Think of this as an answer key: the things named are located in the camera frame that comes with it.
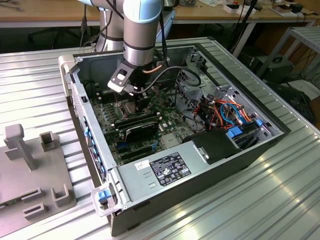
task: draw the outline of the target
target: white plastic part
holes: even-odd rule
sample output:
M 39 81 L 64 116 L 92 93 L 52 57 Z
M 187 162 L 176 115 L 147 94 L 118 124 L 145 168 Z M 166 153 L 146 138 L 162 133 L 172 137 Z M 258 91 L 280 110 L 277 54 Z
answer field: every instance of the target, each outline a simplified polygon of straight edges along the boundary
M 223 6 L 223 10 L 225 10 L 227 13 L 230 13 L 230 14 L 235 14 L 237 11 L 238 11 L 239 8 L 231 8 L 231 7 L 228 7 L 227 5 L 224 5 Z
M 84 4 L 87 4 L 87 5 L 93 6 L 92 2 L 90 0 L 78 0 L 78 1 L 80 1 L 80 2 L 82 2 Z
M 100 191 L 108 189 L 109 185 L 113 185 L 113 183 L 111 181 L 106 181 L 104 184 L 102 184 L 101 186 L 93 189 L 92 192 L 91 192 L 91 199 L 92 199 L 92 202 L 93 202 L 93 206 L 94 206 L 95 212 L 100 217 L 111 215 L 112 213 L 118 211 L 119 209 L 124 208 L 124 206 L 122 205 L 122 201 L 121 201 L 121 197 L 119 195 L 119 192 L 118 192 L 118 190 L 117 190 L 117 188 L 115 186 L 113 187 L 113 189 L 115 190 L 115 195 L 116 195 L 116 198 L 118 199 L 118 203 L 116 205 L 110 206 L 109 208 L 106 208 L 106 209 L 102 209 L 101 208 L 101 204 L 99 202 L 98 193 Z
M 242 5 L 239 6 L 238 10 L 236 11 L 237 14 L 241 14 L 242 11 L 242 15 L 244 16 L 247 14 L 248 10 L 249 10 L 250 6 L 244 6 L 243 11 L 242 11 Z M 252 12 L 250 13 L 250 15 L 254 15 L 256 13 L 257 10 L 255 10 L 254 8 L 252 9 Z
M 156 20 L 162 11 L 162 0 L 124 0 L 124 15 L 132 22 L 148 24 Z

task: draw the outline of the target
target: power supply label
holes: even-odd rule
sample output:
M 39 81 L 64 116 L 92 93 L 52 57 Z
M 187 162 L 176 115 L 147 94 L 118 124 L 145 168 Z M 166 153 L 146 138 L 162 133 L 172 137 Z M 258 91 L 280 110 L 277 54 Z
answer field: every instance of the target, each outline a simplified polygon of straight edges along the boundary
M 161 186 L 167 186 L 191 174 L 178 152 L 150 162 L 150 167 Z

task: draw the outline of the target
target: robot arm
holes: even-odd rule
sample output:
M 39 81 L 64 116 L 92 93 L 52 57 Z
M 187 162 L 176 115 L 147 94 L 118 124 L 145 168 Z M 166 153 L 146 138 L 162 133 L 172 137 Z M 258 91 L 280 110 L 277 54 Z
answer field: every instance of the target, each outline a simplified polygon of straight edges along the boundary
M 113 11 L 117 16 L 117 26 L 108 27 L 109 31 L 118 30 L 119 17 L 123 18 L 123 56 L 125 61 L 120 64 L 108 82 L 108 87 L 118 93 L 125 91 L 131 95 L 144 84 L 128 83 L 129 78 L 145 78 L 143 74 L 151 67 L 158 30 L 158 23 L 163 9 L 163 0 L 81 0 L 85 4 Z

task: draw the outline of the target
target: ribbed metal surface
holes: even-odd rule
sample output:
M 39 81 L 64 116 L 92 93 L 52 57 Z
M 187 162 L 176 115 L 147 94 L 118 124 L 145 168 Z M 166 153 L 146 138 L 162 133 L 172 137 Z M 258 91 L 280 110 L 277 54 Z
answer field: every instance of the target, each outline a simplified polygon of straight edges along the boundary
M 247 169 L 113 239 L 319 239 L 319 131 L 271 94 L 217 42 L 195 38 L 168 43 L 195 42 L 229 69 L 292 133 Z M 49 130 L 58 133 L 78 199 L 74 208 L 4 239 L 111 239 L 106 218 L 95 214 L 89 198 L 93 184 L 60 83 L 57 57 L 67 51 L 81 50 L 0 55 L 0 127 L 18 121 L 26 128 L 26 138 Z M 226 82 L 212 66 L 208 71 L 220 84 Z
M 320 53 L 320 27 L 293 27 L 290 34 L 309 48 Z

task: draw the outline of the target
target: table leg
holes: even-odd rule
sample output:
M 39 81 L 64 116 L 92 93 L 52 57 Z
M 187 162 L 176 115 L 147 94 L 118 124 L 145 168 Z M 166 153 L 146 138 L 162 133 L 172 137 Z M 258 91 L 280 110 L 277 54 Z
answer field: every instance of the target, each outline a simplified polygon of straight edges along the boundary
M 314 25 L 315 21 L 310 21 L 306 24 L 306 27 L 312 27 Z M 289 49 L 285 52 L 284 57 L 289 59 L 291 57 L 291 54 L 294 52 L 298 44 L 300 43 L 299 40 L 295 40 L 292 45 L 289 47 Z
M 263 76 L 263 74 L 265 73 L 267 67 L 269 66 L 269 64 L 271 63 L 271 61 L 275 58 L 276 54 L 280 51 L 280 49 L 282 48 L 282 46 L 286 43 L 286 41 L 288 40 L 289 36 L 290 36 L 290 31 L 291 29 L 288 28 L 284 35 L 281 37 L 281 39 L 279 40 L 279 42 L 277 43 L 277 45 L 275 45 L 274 49 L 272 50 L 271 54 L 269 55 L 269 57 L 266 59 L 266 61 L 264 62 L 264 64 L 262 65 L 262 67 L 260 68 L 260 70 L 257 72 L 257 76 L 259 78 L 261 78 Z
M 235 56 L 236 58 L 239 56 L 242 48 L 244 47 L 244 45 L 246 44 L 250 34 L 252 33 L 253 29 L 256 26 L 256 22 L 251 22 L 248 24 L 248 26 L 246 27 L 242 37 L 240 38 L 238 44 L 235 47 L 235 50 L 233 52 L 233 56 Z

